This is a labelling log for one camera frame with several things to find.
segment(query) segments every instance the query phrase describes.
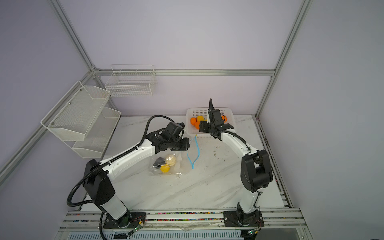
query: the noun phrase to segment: robotic arm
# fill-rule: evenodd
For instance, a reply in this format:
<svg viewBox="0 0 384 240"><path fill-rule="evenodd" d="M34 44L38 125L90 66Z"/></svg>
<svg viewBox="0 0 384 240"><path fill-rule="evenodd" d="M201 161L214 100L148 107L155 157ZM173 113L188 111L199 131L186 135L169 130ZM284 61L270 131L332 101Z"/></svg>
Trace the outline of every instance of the robotic arm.
<svg viewBox="0 0 384 240"><path fill-rule="evenodd" d="M259 151L247 144L236 134L232 125L225 124L220 110L214 109L212 99L209 102L207 116L207 121L200 122L200 132L208 132L215 139L223 141L241 158L240 178L246 190L237 205L235 218L231 220L232 224L235 224L234 226L255 226L254 223L257 223L257 226L261 227L263 223L261 213L257 210L258 200L262 189L267 187L273 179L269 156L265 150ZM166 128L147 134L150 121L156 117L166 118L171 122ZM93 202L103 213L108 213L107 217L116 220L118 227L127 227L132 220L132 215L116 195L112 182L135 163L160 151L166 149L186 151L189 148L189 138L183 137L184 127L183 123L175 123L166 116L152 116L137 145L112 158L100 162L93 159L86 164L84 177L72 189L67 198L67 205L75 207ZM84 186L92 200L72 203L72 197L80 185Z"/></svg>

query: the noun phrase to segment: black mounting plate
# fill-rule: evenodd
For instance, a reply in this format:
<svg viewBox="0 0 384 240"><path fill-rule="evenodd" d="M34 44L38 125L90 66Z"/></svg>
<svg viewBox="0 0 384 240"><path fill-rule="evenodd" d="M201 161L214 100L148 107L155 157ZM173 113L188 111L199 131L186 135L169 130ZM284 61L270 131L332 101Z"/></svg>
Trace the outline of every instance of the black mounting plate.
<svg viewBox="0 0 384 240"><path fill-rule="evenodd" d="M242 226L238 222L239 219L237 217L236 211L224 211L223 215L224 215L224 226L226 227L257 227L257 226L263 227L264 226L262 213L259 210L255 211L255 217L251 221L251 223L244 226Z"/></svg>
<svg viewBox="0 0 384 240"><path fill-rule="evenodd" d="M132 229L132 228L137 227L140 220L145 222L146 217L147 217L147 214L145 212L131 212L130 219L135 219L135 220L134 221L130 220L129 225L124 229L127 229L127 228ZM119 228L119 227L118 227L117 221L111 217L108 217L108 215L107 215L107 218L105 219L103 228L104 229L111 229L111 228Z"/></svg>

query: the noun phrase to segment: white marble tabletop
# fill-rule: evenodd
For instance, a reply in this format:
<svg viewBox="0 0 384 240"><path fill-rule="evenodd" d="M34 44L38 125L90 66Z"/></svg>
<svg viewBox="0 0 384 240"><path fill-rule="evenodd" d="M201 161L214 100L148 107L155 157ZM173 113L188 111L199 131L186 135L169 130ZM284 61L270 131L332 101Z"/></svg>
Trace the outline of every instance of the white marble tabletop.
<svg viewBox="0 0 384 240"><path fill-rule="evenodd" d="M185 116L169 116L185 122ZM141 140L149 117L121 117L104 159L112 157ZM263 149L251 115L235 116L237 133L257 149ZM154 118L148 132L165 127L168 120ZM113 183L117 195L130 210L224 209L234 208L245 188L240 180L241 161L218 139L197 139L200 157L194 169L182 152L181 175L151 174L151 159L144 159L129 168ZM263 190L262 208L284 207L275 181ZM98 208L86 204L82 211Z"/></svg>

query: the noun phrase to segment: white wall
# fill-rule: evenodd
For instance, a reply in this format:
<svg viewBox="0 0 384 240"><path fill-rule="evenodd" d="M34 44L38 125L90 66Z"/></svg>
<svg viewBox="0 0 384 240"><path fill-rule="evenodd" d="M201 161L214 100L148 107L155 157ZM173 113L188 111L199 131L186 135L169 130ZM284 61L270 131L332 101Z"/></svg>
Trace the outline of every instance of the white wall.
<svg viewBox="0 0 384 240"><path fill-rule="evenodd" d="M302 0L61 0L90 58L157 69L274 69Z"/></svg>
<svg viewBox="0 0 384 240"><path fill-rule="evenodd" d="M45 0L1 1L0 43L2 166L87 68ZM46 133L0 191L0 238L53 239L85 163Z"/></svg>
<svg viewBox="0 0 384 240"><path fill-rule="evenodd" d="M315 0L261 114L315 240L384 239L383 13Z"/></svg>
<svg viewBox="0 0 384 240"><path fill-rule="evenodd" d="M108 76L102 76L105 83ZM234 114L254 114L269 76L158 76L153 96L112 97L122 115L183 115L188 108L230 108Z"/></svg>

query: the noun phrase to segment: white wire basket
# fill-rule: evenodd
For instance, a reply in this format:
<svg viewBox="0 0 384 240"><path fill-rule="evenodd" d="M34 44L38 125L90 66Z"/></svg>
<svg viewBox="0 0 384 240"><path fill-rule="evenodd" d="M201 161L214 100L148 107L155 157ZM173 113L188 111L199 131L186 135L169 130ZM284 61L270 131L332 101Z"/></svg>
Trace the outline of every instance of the white wire basket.
<svg viewBox="0 0 384 240"><path fill-rule="evenodd" d="M111 65L105 89L113 97L151 96L157 80L153 65Z"/></svg>
<svg viewBox="0 0 384 240"><path fill-rule="evenodd" d="M109 99L109 91L95 86L83 86L64 105L53 120L41 121L62 141L84 141Z"/></svg>
<svg viewBox="0 0 384 240"><path fill-rule="evenodd" d="M235 117L232 113L232 110L229 108L215 108L215 109L220 109L220 113L223 114L224 116L227 117L227 121L225 123L229 123L233 126L234 130L236 131L236 122L235 122ZM194 137L197 135L197 138L202 138L202 137L212 137L209 133L206 132L199 132L195 126L193 126L190 122L191 118L196 118L198 116L203 116L204 120L207 120L207 110L208 107L206 108L190 108L187 110L187 114L185 117L185 127L186 127L186 133L190 137Z"/></svg>
<svg viewBox="0 0 384 240"><path fill-rule="evenodd" d="M82 158L101 158L120 115L119 111L104 108L84 141L75 142L73 146L66 144Z"/></svg>

